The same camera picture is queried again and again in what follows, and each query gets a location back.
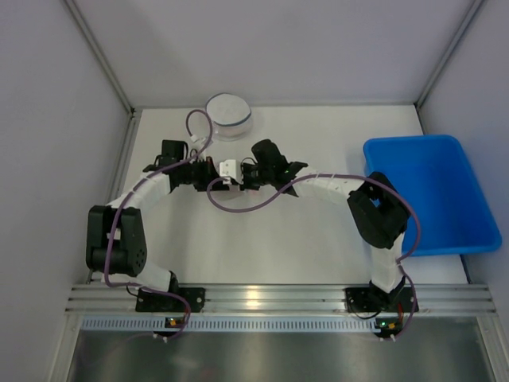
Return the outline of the pink trimmed mesh laundry bag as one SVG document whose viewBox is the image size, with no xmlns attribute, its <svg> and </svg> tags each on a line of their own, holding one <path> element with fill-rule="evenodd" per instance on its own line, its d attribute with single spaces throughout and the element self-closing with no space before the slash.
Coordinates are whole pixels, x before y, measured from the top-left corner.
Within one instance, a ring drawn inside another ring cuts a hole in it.
<svg viewBox="0 0 509 382">
<path fill-rule="evenodd" d="M 248 189 L 243 184 L 238 183 L 234 178 L 222 177 L 219 181 L 220 192 L 226 193 L 232 197 L 240 197 L 242 195 L 258 195 L 258 189 Z"/>
</svg>

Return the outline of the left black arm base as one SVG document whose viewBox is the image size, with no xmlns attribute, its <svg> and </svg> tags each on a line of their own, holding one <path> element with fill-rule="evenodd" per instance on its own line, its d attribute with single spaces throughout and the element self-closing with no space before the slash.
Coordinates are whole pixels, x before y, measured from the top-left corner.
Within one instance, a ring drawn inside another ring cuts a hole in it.
<svg viewBox="0 0 509 382">
<path fill-rule="evenodd" d="M 178 298 L 140 290 L 134 310 L 139 313 L 199 313 L 204 308 L 206 289 L 180 286 Z"/>
</svg>

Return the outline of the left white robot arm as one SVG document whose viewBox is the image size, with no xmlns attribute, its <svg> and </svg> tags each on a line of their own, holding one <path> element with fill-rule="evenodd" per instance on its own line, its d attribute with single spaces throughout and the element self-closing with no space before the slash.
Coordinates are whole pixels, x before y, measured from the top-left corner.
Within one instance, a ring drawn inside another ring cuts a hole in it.
<svg viewBox="0 0 509 382">
<path fill-rule="evenodd" d="M 178 293 L 172 271 L 148 260 L 143 219 L 180 185 L 204 192 L 219 176 L 212 157 L 183 141 L 164 140 L 161 153 L 142 171 L 133 187 L 107 205 L 88 212 L 85 261 L 110 286 L 147 287 Z"/>
</svg>

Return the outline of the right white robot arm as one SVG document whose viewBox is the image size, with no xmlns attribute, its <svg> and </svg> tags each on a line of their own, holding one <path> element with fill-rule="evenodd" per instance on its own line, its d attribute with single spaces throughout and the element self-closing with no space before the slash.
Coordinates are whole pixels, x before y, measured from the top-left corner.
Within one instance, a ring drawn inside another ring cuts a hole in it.
<svg viewBox="0 0 509 382">
<path fill-rule="evenodd" d="M 347 205 L 347 214 L 361 238 L 370 246 L 371 284 L 389 294 L 402 281 L 397 258 L 402 255 L 410 212 L 388 178 L 374 172 L 368 177 L 337 177 L 320 173 L 305 162 L 290 162 L 269 139 L 254 144 L 252 163 L 241 162 L 241 189 L 271 185 L 294 197 L 315 197 Z"/>
</svg>

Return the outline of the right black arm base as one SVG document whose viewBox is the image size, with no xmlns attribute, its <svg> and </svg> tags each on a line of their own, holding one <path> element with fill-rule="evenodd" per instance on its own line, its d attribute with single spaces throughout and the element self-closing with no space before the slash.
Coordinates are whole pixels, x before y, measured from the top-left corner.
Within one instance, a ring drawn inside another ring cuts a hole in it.
<svg viewBox="0 0 509 382">
<path fill-rule="evenodd" d="M 418 312 L 419 306 L 415 292 L 406 286 L 403 277 L 394 289 L 386 292 L 373 283 L 368 286 L 350 286 L 345 289 L 347 311 L 361 316 L 367 314 L 372 318 L 381 313 Z"/>
</svg>

